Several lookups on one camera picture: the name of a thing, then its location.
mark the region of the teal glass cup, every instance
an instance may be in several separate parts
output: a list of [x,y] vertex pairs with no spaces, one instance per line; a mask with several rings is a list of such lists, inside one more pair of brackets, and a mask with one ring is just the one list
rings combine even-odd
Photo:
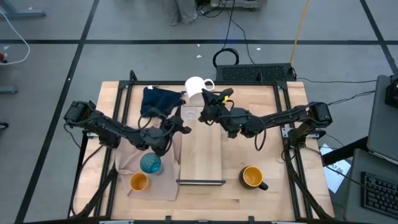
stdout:
[[141,170],[147,174],[160,175],[163,173],[163,165],[160,157],[153,152],[145,154],[139,163]]

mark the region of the person's legs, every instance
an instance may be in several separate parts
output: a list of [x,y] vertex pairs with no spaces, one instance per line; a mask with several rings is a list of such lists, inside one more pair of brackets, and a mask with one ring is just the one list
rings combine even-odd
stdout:
[[178,8],[180,9],[182,22],[191,24],[197,17],[195,8],[195,0],[176,0]]
[[178,17],[180,15],[177,6],[177,0],[163,0],[163,13],[166,15],[170,26],[178,24]]

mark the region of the navy blue cloth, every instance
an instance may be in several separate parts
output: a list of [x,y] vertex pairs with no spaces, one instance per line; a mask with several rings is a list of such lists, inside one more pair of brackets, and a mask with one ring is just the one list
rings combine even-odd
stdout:
[[152,87],[152,89],[144,88],[144,97],[141,103],[141,116],[149,118],[151,115],[148,111],[154,107],[160,110],[164,115],[168,116],[173,108],[185,103],[181,99],[181,92],[174,92],[170,90],[163,90],[160,88]]

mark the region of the black keyboard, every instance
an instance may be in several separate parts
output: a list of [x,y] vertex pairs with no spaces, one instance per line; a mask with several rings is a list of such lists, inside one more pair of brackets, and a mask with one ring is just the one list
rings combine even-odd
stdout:
[[361,181],[377,193],[362,187],[362,207],[398,219],[398,181],[368,172],[362,172]]

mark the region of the white cable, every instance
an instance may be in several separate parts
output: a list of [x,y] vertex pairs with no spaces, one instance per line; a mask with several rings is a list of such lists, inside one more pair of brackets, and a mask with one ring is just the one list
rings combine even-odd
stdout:
[[18,32],[15,30],[15,28],[11,25],[10,21],[8,20],[7,16],[4,14],[4,12],[2,12],[2,10],[0,10],[0,12],[1,12],[1,14],[4,16],[4,18],[6,18],[6,20],[7,20],[8,24],[10,25],[11,29],[18,35],[19,38],[21,38],[21,40],[22,40],[22,41],[26,44],[26,46],[27,46],[27,53],[26,53],[26,56],[24,57],[24,59],[19,60],[19,61],[16,61],[16,62],[0,63],[0,66],[1,66],[1,65],[13,65],[13,64],[17,64],[17,63],[24,62],[24,61],[27,59],[27,57],[29,56],[29,53],[30,53],[29,44],[27,44],[27,42],[21,37],[21,35],[19,35],[19,33],[18,33]]

